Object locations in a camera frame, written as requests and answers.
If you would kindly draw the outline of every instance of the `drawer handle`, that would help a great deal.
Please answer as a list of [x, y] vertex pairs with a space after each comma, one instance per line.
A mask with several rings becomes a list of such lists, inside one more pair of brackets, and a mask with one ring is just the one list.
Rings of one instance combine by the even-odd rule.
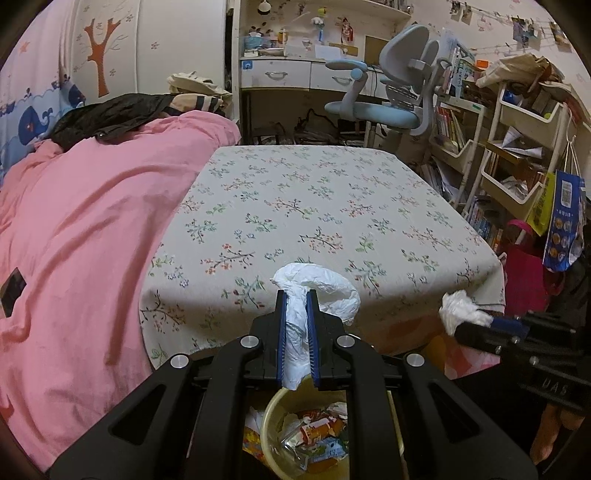
[[272, 75], [281, 75], [281, 77], [284, 78], [287, 77], [287, 72], [265, 72], [265, 75], [269, 78], [271, 78]]
[[351, 78], [345, 78], [345, 77], [334, 77], [333, 79], [336, 83], [340, 83], [340, 82], [346, 82], [346, 83], [351, 83], [353, 81], [353, 79]]

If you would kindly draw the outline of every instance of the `crumpled tissue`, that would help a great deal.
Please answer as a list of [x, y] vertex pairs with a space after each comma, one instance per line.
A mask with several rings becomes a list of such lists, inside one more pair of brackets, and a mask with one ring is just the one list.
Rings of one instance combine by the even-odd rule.
[[310, 373], [306, 294], [316, 290], [321, 312], [330, 313], [351, 325], [359, 310], [359, 293], [337, 272], [311, 263], [290, 263], [275, 272], [271, 282], [287, 293], [286, 343], [282, 384], [295, 390]]
[[490, 327], [493, 317], [478, 310], [476, 305], [465, 290], [458, 290], [451, 295], [445, 294], [441, 301], [439, 316], [449, 336], [456, 333], [456, 328], [463, 322]]

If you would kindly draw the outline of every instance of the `person's hand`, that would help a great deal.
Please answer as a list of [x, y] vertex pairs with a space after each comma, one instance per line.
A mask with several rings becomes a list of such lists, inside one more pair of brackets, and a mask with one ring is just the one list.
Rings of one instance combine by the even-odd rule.
[[584, 417], [561, 410], [555, 405], [548, 405], [542, 414], [540, 428], [531, 445], [530, 457], [534, 463], [537, 465], [550, 456], [561, 426], [569, 430], [577, 430], [583, 420]]

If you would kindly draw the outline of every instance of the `chair armrest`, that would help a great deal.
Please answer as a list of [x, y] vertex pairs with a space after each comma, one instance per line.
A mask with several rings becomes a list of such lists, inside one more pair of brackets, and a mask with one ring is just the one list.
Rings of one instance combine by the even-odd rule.
[[429, 77], [429, 75], [431, 75], [431, 66], [427, 65], [422, 60], [411, 59], [408, 62], [408, 68], [418, 70], [424, 77]]
[[359, 69], [362, 72], [368, 71], [368, 66], [359, 60], [329, 60], [325, 63], [330, 70], [353, 70]]
[[395, 82], [393, 80], [390, 80], [388, 77], [380, 77], [379, 79], [380, 83], [383, 83], [384, 85], [388, 85], [389, 87], [399, 87], [400, 84], [398, 82]]

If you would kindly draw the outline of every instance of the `trash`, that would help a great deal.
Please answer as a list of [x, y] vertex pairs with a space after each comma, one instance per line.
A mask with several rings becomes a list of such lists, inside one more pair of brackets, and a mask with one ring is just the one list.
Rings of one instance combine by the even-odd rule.
[[347, 404], [287, 414], [281, 444], [297, 466], [308, 473], [321, 473], [349, 454]]
[[265, 456], [261, 447], [261, 427], [264, 412], [256, 411], [250, 407], [244, 421], [244, 433], [242, 435], [242, 450], [250, 453], [254, 458], [265, 465]]
[[458, 290], [451, 295], [444, 294], [439, 309], [439, 316], [449, 336], [456, 333], [456, 328], [463, 322], [490, 327], [492, 316], [478, 310], [478, 305], [468, 297], [465, 290]]
[[275, 272], [271, 282], [287, 293], [287, 338], [282, 384], [295, 390], [310, 373], [306, 294], [314, 289], [321, 312], [351, 325], [361, 303], [359, 293], [342, 275], [316, 264], [291, 263]]

